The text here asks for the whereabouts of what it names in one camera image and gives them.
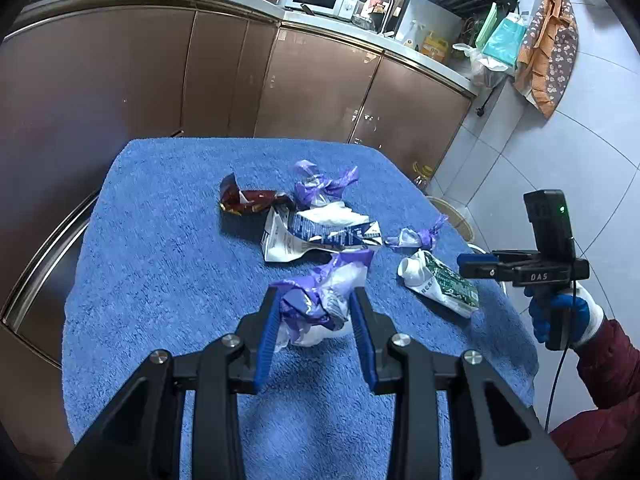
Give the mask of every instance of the maroon jacket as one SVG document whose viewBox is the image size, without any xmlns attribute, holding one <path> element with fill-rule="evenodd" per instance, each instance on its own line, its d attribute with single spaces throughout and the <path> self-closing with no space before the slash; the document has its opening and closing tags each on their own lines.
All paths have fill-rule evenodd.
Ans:
<svg viewBox="0 0 640 480">
<path fill-rule="evenodd" d="M 593 339 L 575 352 L 580 357 L 580 378 L 598 409 L 570 418 L 552 431 L 551 438 L 578 478 L 593 480 L 603 473 L 608 476 L 607 464 L 614 455 L 619 461 L 635 435 L 640 415 L 640 352 L 620 324 L 607 319 Z"/>
</svg>

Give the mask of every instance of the gloved hand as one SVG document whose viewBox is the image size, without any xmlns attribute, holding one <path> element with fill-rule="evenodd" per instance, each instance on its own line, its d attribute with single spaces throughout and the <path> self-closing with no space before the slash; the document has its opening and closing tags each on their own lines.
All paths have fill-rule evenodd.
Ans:
<svg viewBox="0 0 640 480">
<path fill-rule="evenodd" d="M 533 298 L 533 287 L 526 286 L 524 295 Z M 569 332 L 569 343 L 573 347 L 584 344 L 591 339 L 600 328 L 604 312 L 602 308 L 593 301 L 591 294 L 587 292 L 580 283 L 577 283 L 575 291 L 568 288 L 558 292 L 550 300 L 551 308 L 573 308 L 571 330 Z M 529 303 L 529 314 L 533 322 L 533 335 L 539 343 L 544 343 L 549 338 L 549 320 L 545 316 L 545 312 L 535 299 Z"/>
</svg>

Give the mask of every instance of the crumpled purple plastic wrapper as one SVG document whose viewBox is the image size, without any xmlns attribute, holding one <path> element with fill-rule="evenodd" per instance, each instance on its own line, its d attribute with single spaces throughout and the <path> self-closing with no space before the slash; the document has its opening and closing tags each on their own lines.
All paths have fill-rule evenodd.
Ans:
<svg viewBox="0 0 640 480">
<path fill-rule="evenodd" d="M 431 251 L 436 245 L 438 231 L 447 219 L 449 219 L 447 215 L 440 215 L 432 227 L 429 229 L 420 229 L 418 232 L 405 227 L 400 231 L 398 236 L 386 237 L 385 245 L 393 248 L 412 247 Z"/>
<path fill-rule="evenodd" d="M 304 344 L 301 339 L 312 326 L 342 329 L 348 319 L 349 294 L 364 285 L 373 254 L 369 249 L 341 252 L 329 263 L 314 267 L 308 276 L 271 283 L 283 293 L 280 317 L 292 342 Z"/>
<path fill-rule="evenodd" d="M 306 175 L 304 182 L 297 182 L 294 188 L 296 201 L 308 207 L 322 207 L 330 202 L 329 197 L 342 198 L 344 188 L 359 178 L 358 167 L 354 166 L 336 179 L 320 173 L 318 167 L 308 160 L 295 164 L 298 172 Z"/>
</svg>

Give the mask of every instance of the wicker basket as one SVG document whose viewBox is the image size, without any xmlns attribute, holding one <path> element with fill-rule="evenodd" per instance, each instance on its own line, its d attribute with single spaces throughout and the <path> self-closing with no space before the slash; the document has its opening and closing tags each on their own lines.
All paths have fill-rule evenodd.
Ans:
<svg viewBox="0 0 640 480">
<path fill-rule="evenodd" d="M 435 208 L 441 213 L 449 217 L 449 223 L 453 228 L 458 231 L 460 236 L 465 239 L 465 242 L 470 244 L 474 241 L 474 230 L 471 224 L 464 218 L 459 211 L 453 207 L 449 202 L 435 196 L 428 196 L 429 202 L 431 202 Z"/>
</svg>

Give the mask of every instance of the teal bag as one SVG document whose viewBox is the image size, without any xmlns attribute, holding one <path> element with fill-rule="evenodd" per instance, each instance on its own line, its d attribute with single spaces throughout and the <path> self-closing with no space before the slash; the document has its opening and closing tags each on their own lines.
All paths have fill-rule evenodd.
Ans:
<svg viewBox="0 0 640 480">
<path fill-rule="evenodd" d="M 510 12 L 484 44 L 482 53 L 509 66 L 515 66 L 520 43 L 526 31 L 527 26 L 520 15 Z"/>
</svg>

